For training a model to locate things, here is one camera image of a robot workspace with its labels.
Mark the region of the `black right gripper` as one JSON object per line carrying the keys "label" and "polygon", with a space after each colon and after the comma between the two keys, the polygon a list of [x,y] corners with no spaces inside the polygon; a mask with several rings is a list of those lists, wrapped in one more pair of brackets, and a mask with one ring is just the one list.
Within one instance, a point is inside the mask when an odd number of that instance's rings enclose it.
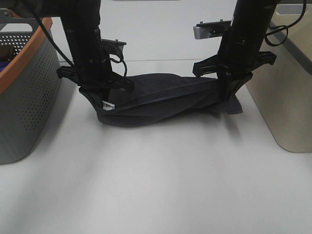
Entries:
{"label": "black right gripper", "polygon": [[193,74],[201,77],[219,73],[219,98],[228,101],[249,80],[251,71],[264,64],[273,65],[276,55],[260,51],[268,28],[252,27],[244,31],[242,27],[230,26],[221,36],[216,55],[193,65]]}

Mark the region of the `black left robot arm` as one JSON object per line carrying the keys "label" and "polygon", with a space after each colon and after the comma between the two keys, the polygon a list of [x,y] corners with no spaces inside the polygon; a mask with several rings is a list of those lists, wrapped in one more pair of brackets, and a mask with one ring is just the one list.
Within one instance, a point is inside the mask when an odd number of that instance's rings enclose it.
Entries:
{"label": "black left robot arm", "polygon": [[[128,93],[134,83],[112,70],[108,45],[100,35],[99,0],[2,0],[2,8],[9,9],[21,18],[34,18],[51,45],[67,61],[68,66],[57,69],[59,78],[74,82],[95,109],[111,112],[116,104],[110,102],[112,90]],[[42,18],[59,17],[72,59],[60,50],[43,25]]]}

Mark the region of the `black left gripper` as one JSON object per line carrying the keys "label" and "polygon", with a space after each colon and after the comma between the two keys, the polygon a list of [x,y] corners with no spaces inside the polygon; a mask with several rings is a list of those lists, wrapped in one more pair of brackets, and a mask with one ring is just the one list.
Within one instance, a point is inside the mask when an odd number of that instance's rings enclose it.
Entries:
{"label": "black left gripper", "polygon": [[79,92],[87,98],[96,112],[102,111],[107,101],[107,90],[132,92],[134,82],[112,70],[109,53],[103,47],[100,30],[65,30],[65,36],[73,58],[73,65],[57,69],[59,78],[67,78],[79,86]]}

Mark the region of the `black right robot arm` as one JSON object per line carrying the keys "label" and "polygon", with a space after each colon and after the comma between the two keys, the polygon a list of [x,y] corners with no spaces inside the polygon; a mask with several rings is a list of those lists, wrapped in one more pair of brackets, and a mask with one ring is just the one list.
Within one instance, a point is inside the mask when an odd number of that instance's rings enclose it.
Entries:
{"label": "black right robot arm", "polygon": [[217,54],[196,62],[193,74],[217,74],[222,101],[228,101],[251,80],[255,69],[275,63],[276,55],[260,51],[260,47],[277,4],[276,0],[239,0],[232,20],[201,22],[193,27],[195,39],[221,37]]}

